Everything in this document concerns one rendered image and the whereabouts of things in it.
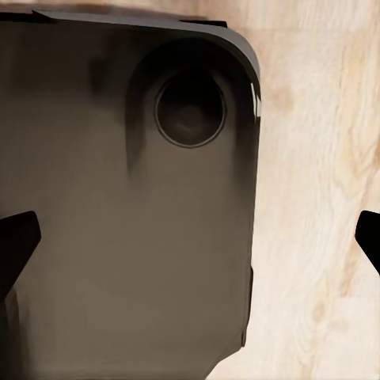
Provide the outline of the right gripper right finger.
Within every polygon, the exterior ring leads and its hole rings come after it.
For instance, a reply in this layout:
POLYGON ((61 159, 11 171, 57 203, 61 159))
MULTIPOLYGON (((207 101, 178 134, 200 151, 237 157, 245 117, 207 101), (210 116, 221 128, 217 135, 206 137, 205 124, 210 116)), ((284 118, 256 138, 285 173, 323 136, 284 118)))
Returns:
POLYGON ((380 214, 361 211, 355 229, 355 240, 380 275, 380 214))

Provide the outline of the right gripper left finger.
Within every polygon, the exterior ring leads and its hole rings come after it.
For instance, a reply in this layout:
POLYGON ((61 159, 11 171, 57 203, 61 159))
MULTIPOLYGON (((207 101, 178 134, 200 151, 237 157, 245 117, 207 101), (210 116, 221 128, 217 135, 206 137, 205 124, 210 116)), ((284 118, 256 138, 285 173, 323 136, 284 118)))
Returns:
POLYGON ((41 241, 35 211, 0 219, 0 305, 41 241))

